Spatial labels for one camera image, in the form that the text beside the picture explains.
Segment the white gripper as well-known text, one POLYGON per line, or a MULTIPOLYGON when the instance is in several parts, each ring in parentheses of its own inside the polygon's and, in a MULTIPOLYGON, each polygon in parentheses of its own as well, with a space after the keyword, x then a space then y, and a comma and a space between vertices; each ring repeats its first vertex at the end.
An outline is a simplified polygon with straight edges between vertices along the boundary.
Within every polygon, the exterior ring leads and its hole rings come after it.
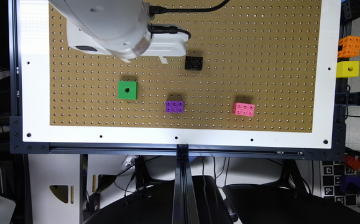
MULTIPOLYGON (((130 57, 159 56, 162 64, 168 64, 166 57, 181 57, 186 54, 185 42, 187 40, 188 35, 183 32, 177 34, 154 34, 152 36, 152 42, 145 52, 142 54, 131 53, 130 57)), ((122 55, 112 53, 100 46, 94 38, 79 30, 79 28, 70 21, 67 21, 67 42, 70 48, 80 50, 86 54, 122 57, 122 55)), ((131 61, 126 58, 121 58, 121 60, 125 63, 131 63, 131 61)))

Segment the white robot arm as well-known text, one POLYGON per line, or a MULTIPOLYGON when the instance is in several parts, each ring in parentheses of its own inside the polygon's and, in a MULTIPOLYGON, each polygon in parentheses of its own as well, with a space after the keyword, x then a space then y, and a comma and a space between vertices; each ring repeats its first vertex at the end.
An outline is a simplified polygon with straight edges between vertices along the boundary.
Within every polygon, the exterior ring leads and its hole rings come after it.
POLYGON ((67 41, 86 54, 182 57, 190 34, 179 26, 153 24, 155 6, 142 0, 50 0, 67 19, 67 41))

